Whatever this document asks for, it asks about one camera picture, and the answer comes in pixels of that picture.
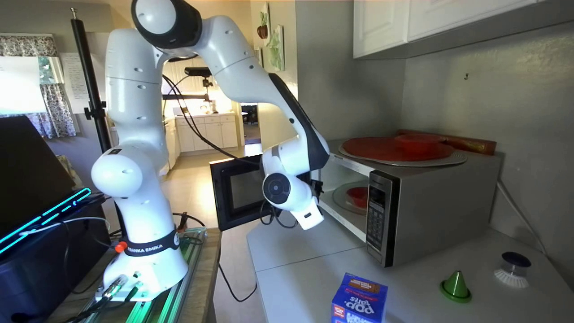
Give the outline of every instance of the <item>green cone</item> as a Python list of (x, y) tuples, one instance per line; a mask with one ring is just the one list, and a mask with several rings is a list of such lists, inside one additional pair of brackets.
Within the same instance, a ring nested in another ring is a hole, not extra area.
[(458, 303), (468, 303), (472, 299), (472, 294), (464, 283), (463, 273), (455, 271), (450, 278), (440, 283), (440, 291), (450, 300)]

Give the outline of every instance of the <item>curtain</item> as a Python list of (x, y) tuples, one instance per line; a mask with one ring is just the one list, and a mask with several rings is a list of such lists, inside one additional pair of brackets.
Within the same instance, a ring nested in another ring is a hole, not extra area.
[(72, 113), (65, 96), (64, 85), (54, 77), (50, 59), (58, 57), (51, 36), (2, 35), (0, 56), (35, 56), (40, 66), (40, 90), (46, 104), (45, 113), (28, 113), (36, 130), (47, 138), (75, 136)]

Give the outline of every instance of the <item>floor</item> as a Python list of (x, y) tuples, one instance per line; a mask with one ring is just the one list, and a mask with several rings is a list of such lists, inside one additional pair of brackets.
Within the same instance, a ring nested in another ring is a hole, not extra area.
[[(246, 145), (244, 149), (230, 151), (238, 157), (261, 153), (261, 144)], [(221, 153), (179, 157), (175, 168), (164, 178), (162, 189), (174, 212), (187, 211), (209, 228), (217, 227), (215, 200), (209, 162), (227, 158)], [(195, 226), (191, 220), (188, 226)], [(220, 264), (233, 292), (244, 298), (255, 286), (255, 271), (247, 248), (247, 234), (257, 225), (251, 222), (223, 232)], [(239, 303), (233, 299), (221, 272), (215, 285), (215, 314), (218, 323), (263, 323), (265, 311), (261, 295), (256, 291), (248, 300)]]
[(245, 133), (246, 145), (261, 143), (261, 131), (259, 131), (259, 125), (243, 124), (243, 132)]

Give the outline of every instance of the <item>pop-tarts box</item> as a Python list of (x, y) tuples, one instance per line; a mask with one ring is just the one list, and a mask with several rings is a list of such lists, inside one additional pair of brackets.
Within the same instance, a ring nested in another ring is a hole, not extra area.
[(388, 287), (345, 274), (331, 302), (331, 323), (382, 323)]

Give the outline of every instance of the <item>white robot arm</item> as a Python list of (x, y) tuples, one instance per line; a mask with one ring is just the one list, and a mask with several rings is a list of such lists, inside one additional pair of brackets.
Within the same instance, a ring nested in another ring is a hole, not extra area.
[(114, 198), (127, 231), (126, 249), (104, 273), (104, 289), (117, 281), (126, 287), (115, 301), (134, 286), (141, 291), (134, 301), (153, 299), (188, 271), (157, 175), (168, 155), (159, 108), (168, 59), (199, 55), (227, 97), (271, 103), (287, 116), (297, 137), (263, 153), (262, 189), (272, 205), (290, 211), (303, 229), (317, 225), (323, 216), (310, 186), (296, 176), (322, 168), (329, 158), (327, 143), (295, 97), (279, 76), (259, 66), (230, 18), (202, 20), (184, 0), (133, 0), (131, 12), (137, 30), (114, 30), (106, 56), (108, 115), (119, 145), (92, 168), (95, 186)]

